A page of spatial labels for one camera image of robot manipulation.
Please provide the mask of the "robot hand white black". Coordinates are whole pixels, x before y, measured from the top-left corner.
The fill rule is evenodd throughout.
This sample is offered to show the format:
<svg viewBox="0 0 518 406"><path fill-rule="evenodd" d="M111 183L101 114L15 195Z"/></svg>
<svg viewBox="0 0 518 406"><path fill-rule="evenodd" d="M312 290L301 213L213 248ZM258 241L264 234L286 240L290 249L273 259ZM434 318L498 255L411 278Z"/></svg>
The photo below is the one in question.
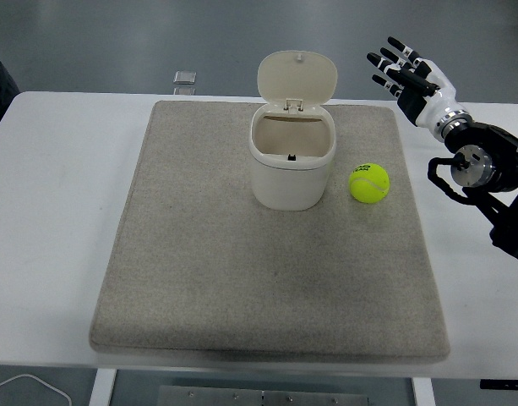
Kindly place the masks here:
<svg viewBox="0 0 518 406"><path fill-rule="evenodd" d="M390 36L388 46L367 60L379 71L372 80L388 91L408 121L435 131L444 116L461 110L455 87L439 67L407 44Z"/></svg>

